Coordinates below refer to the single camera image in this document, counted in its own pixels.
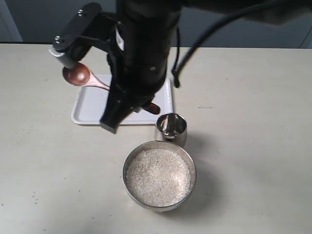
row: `black cable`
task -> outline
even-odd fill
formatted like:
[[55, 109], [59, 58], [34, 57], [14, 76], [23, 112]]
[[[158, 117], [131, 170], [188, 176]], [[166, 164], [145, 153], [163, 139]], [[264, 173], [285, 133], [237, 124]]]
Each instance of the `black cable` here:
[[257, 4], [254, 6], [246, 7], [244, 9], [238, 10], [232, 14], [229, 14], [217, 22], [215, 22], [212, 26], [210, 26], [197, 40], [196, 42], [191, 46], [189, 51], [186, 53], [186, 55], [183, 57], [182, 61], [180, 62], [178, 68], [172, 72], [172, 75], [174, 76], [174, 85], [176, 88], [180, 86], [180, 81], [179, 81], [179, 75], [184, 68], [184, 66], [187, 64], [187, 62], [190, 60], [192, 55], [195, 53], [195, 51], [200, 47], [205, 40], [207, 40], [210, 36], [212, 36], [215, 32], [217, 32], [219, 29], [223, 28], [227, 24], [238, 20], [241, 17], [244, 17], [246, 15], [268, 10], [277, 6], [280, 6], [284, 3], [287, 3], [292, 0], [272, 0], [269, 2]]
[[181, 47], [181, 36], [180, 36], [180, 29], [179, 27], [176, 28], [176, 56], [175, 56], [175, 62], [172, 66], [171, 73], [176, 71], [177, 63], [179, 62], [180, 57], [180, 47]]

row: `white table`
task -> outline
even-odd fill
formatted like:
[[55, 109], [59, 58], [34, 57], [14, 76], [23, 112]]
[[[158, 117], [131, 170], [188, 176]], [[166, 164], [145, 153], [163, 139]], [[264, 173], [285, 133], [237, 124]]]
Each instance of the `white table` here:
[[[0, 45], [1, 234], [311, 233], [312, 50], [198, 51], [175, 90], [197, 185], [180, 209], [158, 214], [121, 179], [153, 126], [113, 135], [74, 124], [78, 88], [48, 48]], [[93, 49], [83, 62], [107, 74], [105, 58]]]

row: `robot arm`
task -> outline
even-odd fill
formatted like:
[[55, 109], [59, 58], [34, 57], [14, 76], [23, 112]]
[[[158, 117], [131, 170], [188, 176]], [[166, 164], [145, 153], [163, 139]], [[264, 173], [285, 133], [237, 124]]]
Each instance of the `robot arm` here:
[[[116, 133], [133, 111], [151, 104], [162, 87], [167, 57], [182, 7], [232, 12], [263, 0], [117, 0], [117, 13], [98, 3], [83, 6], [55, 38], [50, 53], [64, 67], [75, 69], [94, 46], [107, 52], [112, 81], [102, 128]], [[307, 0], [290, 0], [283, 8], [252, 15], [252, 20], [281, 24], [307, 9]]]

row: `metal bowl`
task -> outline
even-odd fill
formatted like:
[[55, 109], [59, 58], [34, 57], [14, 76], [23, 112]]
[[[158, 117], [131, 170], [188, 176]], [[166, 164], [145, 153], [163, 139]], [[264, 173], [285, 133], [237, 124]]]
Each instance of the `metal bowl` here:
[[[185, 161], [185, 163], [187, 164], [187, 166], [189, 168], [191, 178], [190, 178], [190, 186], [189, 186], [188, 194], [181, 201], [179, 201], [176, 204], [173, 204], [170, 206], [164, 206], [164, 207], [151, 206], [151, 205], [145, 204], [145, 203], [141, 202], [140, 200], [138, 200], [136, 197], [134, 197], [127, 187], [127, 171], [128, 171], [130, 163], [140, 152], [142, 152], [144, 150], [150, 150], [150, 149], [164, 149], [164, 150], [170, 150], [170, 151], [176, 152]], [[185, 150], [183, 150], [180, 146], [178, 146], [174, 143], [171, 143], [171, 142], [150, 141], [150, 142], [144, 143], [144, 144], [136, 147], [129, 154], [129, 156], [127, 157], [127, 159], [123, 165], [122, 177], [123, 177], [123, 182], [125, 184], [126, 190], [134, 202], [136, 202], [138, 205], [140, 205], [141, 207], [144, 207], [148, 210], [156, 211], [156, 212], [164, 212], [164, 211], [170, 211], [170, 210], [176, 209], [177, 207], [179, 207], [183, 202], [185, 202], [190, 197], [190, 195], [193, 191], [193, 188], [195, 186], [195, 183], [196, 183], [196, 167], [195, 167], [195, 164], [194, 164], [191, 156]]]

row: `stainless steel cup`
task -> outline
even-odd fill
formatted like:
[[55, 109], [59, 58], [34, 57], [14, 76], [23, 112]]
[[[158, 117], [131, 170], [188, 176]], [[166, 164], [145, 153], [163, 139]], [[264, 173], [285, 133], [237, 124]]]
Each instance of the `stainless steel cup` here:
[[167, 113], [156, 121], [155, 140], [173, 142], [184, 147], [187, 139], [187, 122], [176, 113]]

